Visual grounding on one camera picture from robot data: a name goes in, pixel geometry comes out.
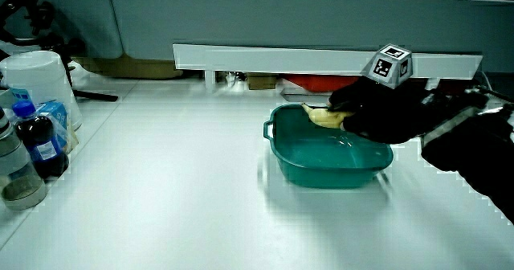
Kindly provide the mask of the person's right hand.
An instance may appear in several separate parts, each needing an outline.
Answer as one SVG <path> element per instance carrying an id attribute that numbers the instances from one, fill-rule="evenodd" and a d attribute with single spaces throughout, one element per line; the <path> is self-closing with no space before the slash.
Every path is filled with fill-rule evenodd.
<path id="1" fill-rule="evenodd" d="M 353 84 L 334 91 L 328 110 L 351 112 L 341 128 L 371 141 L 399 144 L 437 127 L 449 98 L 412 83 L 412 52 L 396 44 L 378 50 Z"/>

